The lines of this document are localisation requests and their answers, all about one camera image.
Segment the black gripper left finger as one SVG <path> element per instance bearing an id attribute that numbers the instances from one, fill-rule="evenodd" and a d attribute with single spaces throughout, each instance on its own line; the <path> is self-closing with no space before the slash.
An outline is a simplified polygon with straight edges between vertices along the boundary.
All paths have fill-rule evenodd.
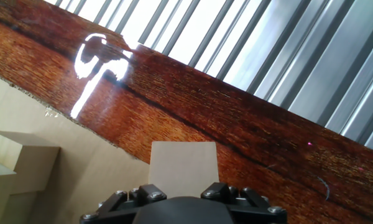
<path id="1" fill-rule="evenodd" d="M 132 223 L 137 212 L 145 205 L 166 200 L 167 195 L 154 184 L 141 185 L 128 192 L 118 190 L 98 209 L 80 217 L 80 224 Z"/>

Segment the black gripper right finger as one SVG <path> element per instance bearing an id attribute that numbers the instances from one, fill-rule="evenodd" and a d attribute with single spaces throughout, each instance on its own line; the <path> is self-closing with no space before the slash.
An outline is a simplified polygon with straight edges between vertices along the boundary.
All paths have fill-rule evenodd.
<path id="1" fill-rule="evenodd" d="M 287 223 L 286 209 L 270 205 L 267 197 L 250 187 L 238 189 L 223 182 L 214 182 L 201 193 L 200 198 L 224 205 L 235 223 Z"/>

